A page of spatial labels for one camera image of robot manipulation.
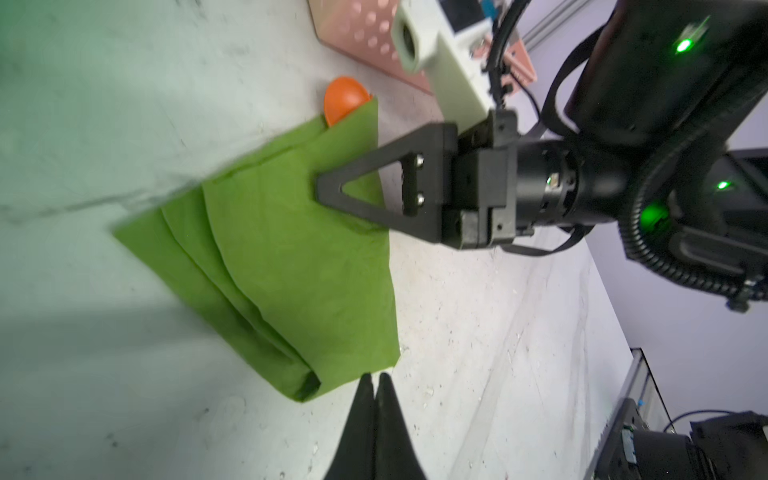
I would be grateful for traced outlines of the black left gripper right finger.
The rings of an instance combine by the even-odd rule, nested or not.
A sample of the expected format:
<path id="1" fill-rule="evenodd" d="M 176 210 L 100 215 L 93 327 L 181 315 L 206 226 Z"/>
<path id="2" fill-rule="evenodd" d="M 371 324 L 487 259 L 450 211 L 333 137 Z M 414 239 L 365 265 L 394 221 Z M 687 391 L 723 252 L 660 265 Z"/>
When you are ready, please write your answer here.
<path id="1" fill-rule="evenodd" d="M 379 376 L 375 395 L 374 479 L 425 480 L 400 408 L 392 378 Z"/>

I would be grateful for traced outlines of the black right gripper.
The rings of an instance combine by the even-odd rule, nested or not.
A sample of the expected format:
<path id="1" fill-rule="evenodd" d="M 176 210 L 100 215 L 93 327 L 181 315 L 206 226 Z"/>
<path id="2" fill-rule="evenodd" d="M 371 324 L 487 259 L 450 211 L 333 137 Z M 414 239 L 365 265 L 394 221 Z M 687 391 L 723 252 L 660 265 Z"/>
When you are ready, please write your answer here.
<path id="1" fill-rule="evenodd" d="M 366 177 L 383 183 L 381 202 L 352 192 Z M 496 110 L 459 139 L 454 124 L 428 123 L 322 173 L 316 198 L 429 243 L 442 241 L 443 225 L 443 242 L 454 249 L 514 249 L 538 227 L 563 230 L 561 246 L 570 249 L 616 220 L 629 180 L 630 164 L 617 155 L 526 139 L 514 111 Z"/>

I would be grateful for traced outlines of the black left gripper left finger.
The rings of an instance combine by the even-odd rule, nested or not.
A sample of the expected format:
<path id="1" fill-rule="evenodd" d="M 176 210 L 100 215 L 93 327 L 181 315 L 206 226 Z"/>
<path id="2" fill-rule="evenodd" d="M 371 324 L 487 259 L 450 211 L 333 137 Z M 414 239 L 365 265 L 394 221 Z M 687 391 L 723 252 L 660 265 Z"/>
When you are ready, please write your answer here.
<path id="1" fill-rule="evenodd" d="M 335 456 L 325 479 L 373 479 L 375 477 L 375 426 L 377 410 L 371 375 L 357 386 Z"/>

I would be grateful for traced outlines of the orange plastic spoon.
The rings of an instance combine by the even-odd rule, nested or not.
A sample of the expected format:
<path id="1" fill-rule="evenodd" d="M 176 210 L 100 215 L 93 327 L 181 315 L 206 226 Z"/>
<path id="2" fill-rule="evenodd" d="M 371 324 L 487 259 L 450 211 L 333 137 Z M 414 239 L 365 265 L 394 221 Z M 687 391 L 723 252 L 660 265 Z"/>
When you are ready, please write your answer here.
<path id="1" fill-rule="evenodd" d="M 333 127 L 372 98 L 373 95 L 354 78 L 342 76 L 334 79 L 323 97 L 326 124 Z"/>

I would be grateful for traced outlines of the green paper napkin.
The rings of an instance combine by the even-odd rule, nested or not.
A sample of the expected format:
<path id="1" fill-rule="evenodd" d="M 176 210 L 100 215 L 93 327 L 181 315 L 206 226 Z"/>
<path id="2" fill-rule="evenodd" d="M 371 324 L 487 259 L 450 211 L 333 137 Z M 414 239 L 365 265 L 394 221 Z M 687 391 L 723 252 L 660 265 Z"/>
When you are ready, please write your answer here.
<path id="1" fill-rule="evenodd" d="M 309 401 L 400 357 L 388 231 L 315 197 L 319 174 L 377 144 L 376 100 L 312 119 L 115 238 L 273 388 Z"/>

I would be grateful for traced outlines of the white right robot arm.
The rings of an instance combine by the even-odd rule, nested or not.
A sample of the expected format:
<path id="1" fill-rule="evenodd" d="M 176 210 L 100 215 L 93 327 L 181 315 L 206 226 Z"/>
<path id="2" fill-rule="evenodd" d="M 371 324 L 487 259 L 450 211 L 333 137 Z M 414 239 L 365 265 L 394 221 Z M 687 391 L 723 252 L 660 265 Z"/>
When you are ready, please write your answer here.
<path id="1" fill-rule="evenodd" d="M 616 223 L 626 257 L 745 312 L 767 298 L 767 153 L 727 142 L 767 94 L 763 1 L 619 1 L 526 132 L 505 105 L 523 1 L 403 1 L 391 48 L 443 121 L 320 174 L 319 203 L 457 250 Z"/>

